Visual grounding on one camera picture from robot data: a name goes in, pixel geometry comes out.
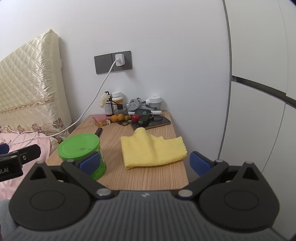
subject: lace trim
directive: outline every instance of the lace trim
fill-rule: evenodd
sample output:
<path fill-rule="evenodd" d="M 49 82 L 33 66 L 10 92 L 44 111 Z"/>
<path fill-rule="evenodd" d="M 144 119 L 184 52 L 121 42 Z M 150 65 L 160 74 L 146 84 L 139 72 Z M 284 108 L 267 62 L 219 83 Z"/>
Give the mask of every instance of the lace trim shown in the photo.
<path fill-rule="evenodd" d="M 42 100 L 37 100 L 37 101 L 31 102 L 31 103 L 28 103 L 28 104 L 23 104 L 23 105 L 20 105 L 20 106 L 17 106 L 17 107 L 12 107 L 12 108 L 8 108 L 8 109 L 5 109 L 5 110 L 1 110 L 0 115 L 1 114 L 6 114 L 6 113 L 11 113 L 11 112 L 18 111 L 18 110 L 31 108 L 31 107 L 41 106 L 41 105 L 45 105 L 45 104 L 53 103 L 53 102 L 54 102 L 54 96 L 51 96 L 49 98 L 45 98 L 45 99 L 42 99 Z"/>

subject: pink blanket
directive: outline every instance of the pink blanket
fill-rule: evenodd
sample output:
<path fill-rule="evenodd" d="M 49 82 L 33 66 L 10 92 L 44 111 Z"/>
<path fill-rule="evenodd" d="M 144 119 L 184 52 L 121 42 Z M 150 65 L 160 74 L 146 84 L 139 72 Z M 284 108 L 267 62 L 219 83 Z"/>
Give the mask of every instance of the pink blanket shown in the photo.
<path fill-rule="evenodd" d="M 15 133 L 0 133 L 0 137 L 4 139 L 6 142 L 9 142 L 10 140 L 13 141 L 19 134 Z M 29 138 L 35 137 L 35 136 L 45 136 L 42 133 L 25 133 L 19 135 L 17 139 L 14 142 L 20 142 L 27 140 Z M 45 161 L 49 157 L 49 151 L 50 151 L 50 139 L 49 138 L 37 138 L 33 139 L 31 143 L 28 144 L 28 142 L 16 144 L 16 145 L 9 145 L 9 152 L 21 149 L 26 146 L 30 146 L 33 144 L 37 144 L 41 148 L 41 155 L 39 158 L 28 162 L 23 165 L 22 171 L 24 174 L 21 177 L 17 177 L 14 179 L 10 179 L 4 182 L 0 182 L 0 200 L 1 199 L 11 199 L 12 195 L 14 194 L 15 190 L 17 189 L 18 185 L 22 182 L 25 175 L 28 173 L 28 171 L 31 169 L 31 167 L 35 164 L 36 161 Z"/>

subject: triangular cutout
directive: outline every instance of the triangular cutout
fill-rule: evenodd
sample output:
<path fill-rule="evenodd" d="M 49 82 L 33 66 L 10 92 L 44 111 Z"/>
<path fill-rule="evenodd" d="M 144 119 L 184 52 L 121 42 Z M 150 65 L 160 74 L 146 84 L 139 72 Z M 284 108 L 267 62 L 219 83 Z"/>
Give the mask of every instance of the triangular cutout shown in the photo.
<path fill-rule="evenodd" d="M 253 168 L 251 168 L 251 167 L 247 167 L 242 178 L 251 179 L 251 180 L 259 180 L 259 178 L 257 177 L 256 173 L 254 172 Z"/>
<path fill-rule="evenodd" d="M 32 174 L 30 180 L 46 178 L 45 172 L 42 167 L 37 167 L 35 172 Z"/>

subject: red fruit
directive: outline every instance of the red fruit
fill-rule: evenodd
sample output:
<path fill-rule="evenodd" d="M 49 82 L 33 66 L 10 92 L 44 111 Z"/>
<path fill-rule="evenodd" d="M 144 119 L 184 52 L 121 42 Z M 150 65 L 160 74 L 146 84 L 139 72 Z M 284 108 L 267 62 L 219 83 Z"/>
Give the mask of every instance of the red fruit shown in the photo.
<path fill-rule="evenodd" d="M 137 122 L 139 120 L 139 118 L 140 118 L 140 116 L 138 114 L 134 114 L 134 115 L 131 116 L 131 120 L 133 122 Z"/>

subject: blue pad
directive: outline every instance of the blue pad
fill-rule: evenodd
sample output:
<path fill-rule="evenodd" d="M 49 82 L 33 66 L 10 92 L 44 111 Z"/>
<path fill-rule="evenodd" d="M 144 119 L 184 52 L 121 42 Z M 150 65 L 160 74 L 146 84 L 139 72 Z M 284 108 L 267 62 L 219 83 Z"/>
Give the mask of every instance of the blue pad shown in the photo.
<path fill-rule="evenodd" d="M 189 163 L 191 168 L 201 177 L 206 172 L 211 170 L 214 166 L 214 162 L 202 156 L 198 152 L 192 152 L 189 157 Z"/>
<path fill-rule="evenodd" d="M 0 145 L 0 155 L 9 153 L 9 145 L 2 144 Z"/>
<path fill-rule="evenodd" d="M 96 153 L 91 157 L 87 158 L 85 161 L 79 164 L 79 169 L 86 173 L 87 175 L 91 175 L 95 170 L 99 168 L 101 164 L 101 155 L 100 153 Z"/>

